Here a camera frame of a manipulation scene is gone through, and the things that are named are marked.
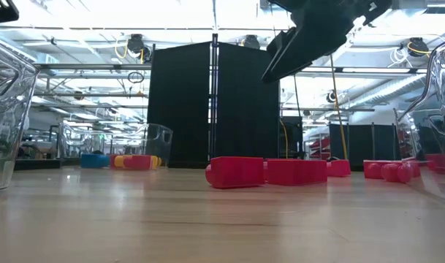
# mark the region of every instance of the transparent container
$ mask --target transparent container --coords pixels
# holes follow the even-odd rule
[[[11,181],[38,73],[0,45],[0,188]]]
[[[423,94],[396,120],[408,184],[445,199],[445,43],[430,56]]]
[[[173,131],[166,126],[147,123],[122,130],[71,127],[60,123],[59,158],[77,159],[84,153],[150,155],[167,166]]]

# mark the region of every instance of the black panel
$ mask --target black panel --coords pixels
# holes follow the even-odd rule
[[[371,125],[349,125],[349,162],[351,166],[363,165],[363,160],[373,159]]]
[[[289,158],[303,159],[302,117],[282,117],[281,120],[286,127]],[[286,138],[282,125],[279,125],[279,158],[286,158]]]
[[[156,50],[148,122],[173,130],[169,167],[208,163],[209,43]]]
[[[216,156],[278,157],[279,83],[266,51],[219,44]]]
[[[395,126],[375,125],[375,159],[389,161],[400,160]]]
[[[349,155],[349,136],[347,130],[349,126],[344,126],[344,137],[346,139],[346,149],[347,154]],[[339,159],[344,159],[344,149],[342,146],[342,137],[341,137],[341,127],[336,124],[330,124],[330,139],[331,139],[331,157],[336,157]]]

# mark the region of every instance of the cable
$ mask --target cable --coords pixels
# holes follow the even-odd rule
[[[284,135],[286,136],[286,159],[289,158],[289,140],[287,139],[287,130],[286,127],[284,126],[284,123],[282,122],[282,120],[279,120],[281,122],[282,128],[284,129]]]
[[[332,72],[332,84],[333,84],[333,88],[334,88],[334,95],[336,97],[335,104],[336,104],[336,110],[338,110],[339,126],[341,128],[342,149],[344,151],[344,158],[345,158],[345,160],[347,160],[346,137],[344,136],[344,127],[342,126],[342,117],[341,117],[341,112],[339,110],[338,91],[336,89],[336,76],[334,73],[334,61],[332,59],[332,54],[330,55],[330,60],[331,60],[331,72]]]
[[[117,45],[118,44],[118,39],[115,42],[115,54],[117,55],[117,57],[119,58],[125,58],[126,57],[126,52],[128,51],[128,40],[126,40],[126,44],[125,44],[125,54],[122,56],[120,55],[120,53],[118,53],[118,49],[117,49]]]
[[[144,49],[141,50],[141,64],[144,64]]]
[[[411,44],[412,44],[412,42],[409,42],[409,43],[407,44],[407,48],[408,48],[409,50],[411,50],[411,51],[414,51],[415,53],[420,53],[420,54],[431,54],[431,53],[432,53],[431,51],[421,51],[421,50],[413,49],[413,48],[411,47]]]

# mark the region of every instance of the red block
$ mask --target red block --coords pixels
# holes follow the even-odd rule
[[[263,158],[217,157],[206,168],[206,180],[219,189],[262,186],[263,170]]]
[[[405,163],[398,168],[398,179],[401,183],[408,183],[412,179],[411,163]]]
[[[326,161],[268,159],[267,182],[280,186],[302,186],[327,182]]]
[[[110,168],[111,169],[117,169],[117,167],[115,166],[115,157],[118,156],[117,154],[112,154],[110,156]]]
[[[132,156],[131,158],[125,158],[123,164],[127,169],[146,171],[151,168],[151,156]]]
[[[331,165],[328,165],[329,177],[347,177],[351,174],[351,166],[348,160],[335,160],[331,161]]]
[[[378,161],[363,161],[363,171],[367,179],[383,179],[381,176],[381,167],[383,162]]]
[[[400,183],[398,177],[399,167],[399,164],[385,164],[381,168],[381,176],[383,176],[387,182]]]

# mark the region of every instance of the overhead pipe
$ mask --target overhead pipe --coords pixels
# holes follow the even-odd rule
[[[425,86],[425,74],[414,75],[402,80],[391,80],[378,88],[374,88],[369,92],[352,99],[349,107],[359,107],[365,104],[379,104],[387,102],[403,94],[415,91]]]

